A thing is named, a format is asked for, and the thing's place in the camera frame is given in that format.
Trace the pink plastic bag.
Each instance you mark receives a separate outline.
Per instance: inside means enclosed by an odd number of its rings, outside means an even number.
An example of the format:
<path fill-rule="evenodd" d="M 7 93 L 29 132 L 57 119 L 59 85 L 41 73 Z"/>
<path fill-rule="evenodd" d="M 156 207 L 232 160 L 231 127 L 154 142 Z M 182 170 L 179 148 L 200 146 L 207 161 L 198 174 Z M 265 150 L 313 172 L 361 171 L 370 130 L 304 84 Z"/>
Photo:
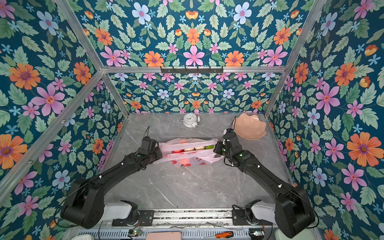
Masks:
<path fill-rule="evenodd" d="M 159 147 L 163 154 L 163 158 L 155 161 L 156 164 L 169 162 L 175 167 L 190 167 L 194 165 L 210 165 L 221 161 L 224 156 L 214 153 L 214 149 L 191 151 L 172 154 L 174 150 L 184 150 L 188 148 L 196 148 L 203 146 L 214 145 L 218 142 L 217 139 L 202 140 L 196 138 L 176 138 L 165 143 L 159 143 Z"/>

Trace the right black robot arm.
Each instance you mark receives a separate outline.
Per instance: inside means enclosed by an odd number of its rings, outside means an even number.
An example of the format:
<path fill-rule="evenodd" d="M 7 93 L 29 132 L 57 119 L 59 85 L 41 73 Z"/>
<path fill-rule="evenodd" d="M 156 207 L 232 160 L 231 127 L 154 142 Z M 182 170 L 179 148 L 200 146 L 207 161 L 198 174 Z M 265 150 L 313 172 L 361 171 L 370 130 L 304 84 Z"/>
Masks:
<path fill-rule="evenodd" d="M 228 160 L 228 166 L 238 168 L 254 179 L 273 198 L 274 207 L 263 205 L 261 201 L 252 204 L 250 210 L 257 220 L 275 223 L 290 239 L 315 223 L 318 216 L 309 203 L 307 191 L 284 182 L 268 170 L 253 153 L 244 150 L 233 129 L 225 130 L 222 139 L 215 145 L 214 153 Z M 273 215 L 267 214 L 268 207 L 274 210 Z"/>

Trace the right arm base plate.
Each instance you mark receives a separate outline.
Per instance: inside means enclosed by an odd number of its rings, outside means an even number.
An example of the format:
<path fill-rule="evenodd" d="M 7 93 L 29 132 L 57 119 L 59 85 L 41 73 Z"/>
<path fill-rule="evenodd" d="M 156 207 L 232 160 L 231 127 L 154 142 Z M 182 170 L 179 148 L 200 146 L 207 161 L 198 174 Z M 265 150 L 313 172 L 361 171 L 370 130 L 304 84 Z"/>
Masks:
<path fill-rule="evenodd" d="M 257 219 L 250 208 L 232 205 L 232 221 L 234 226 L 272 226 L 273 224 Z"/>

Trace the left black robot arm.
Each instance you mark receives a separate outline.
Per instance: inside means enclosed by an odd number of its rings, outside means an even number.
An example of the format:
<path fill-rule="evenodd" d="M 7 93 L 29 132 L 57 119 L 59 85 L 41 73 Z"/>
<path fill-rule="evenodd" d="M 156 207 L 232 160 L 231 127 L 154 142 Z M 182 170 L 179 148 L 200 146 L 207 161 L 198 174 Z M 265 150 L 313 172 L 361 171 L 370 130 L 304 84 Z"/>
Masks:
<path fill-rule="evenodd" d="M 115 166 L 90 179 L 74 180 L 60 217 L 86 229 L 105 221 L 106 193 L 128 176 L 144 170 L 162 157 L 159 142 L 144 137 L 141 147 L 136 152 L 126 155 Z"/>

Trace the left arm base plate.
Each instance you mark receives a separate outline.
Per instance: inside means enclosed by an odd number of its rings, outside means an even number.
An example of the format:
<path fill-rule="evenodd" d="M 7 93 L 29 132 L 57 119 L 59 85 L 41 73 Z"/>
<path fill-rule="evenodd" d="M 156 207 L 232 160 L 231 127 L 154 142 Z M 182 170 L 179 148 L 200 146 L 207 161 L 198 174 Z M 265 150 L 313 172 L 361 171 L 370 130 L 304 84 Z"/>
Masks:
<path fill-rule="evenodd" d="M 112 222 L 113 227 L 150 227 L 154 220 L 155 211 L 153 210 L 135 210 L 125 219 L 115 219 Z"/>

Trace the pink flower-shaped bowl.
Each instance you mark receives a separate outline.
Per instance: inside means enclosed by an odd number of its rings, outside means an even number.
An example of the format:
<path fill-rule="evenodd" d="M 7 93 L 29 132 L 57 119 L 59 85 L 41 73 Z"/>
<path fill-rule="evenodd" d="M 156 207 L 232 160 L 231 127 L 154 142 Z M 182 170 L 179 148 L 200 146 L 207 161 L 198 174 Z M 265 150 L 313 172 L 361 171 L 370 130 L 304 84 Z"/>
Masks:
<path fill-rule="evenodd" d="M 245 113 L 236 117 L 234 131 L 238 137 L 246 140 L 259 140 L 267 134 L 267 124 L 262 122 L 257 115 L 247 115 Z"/>

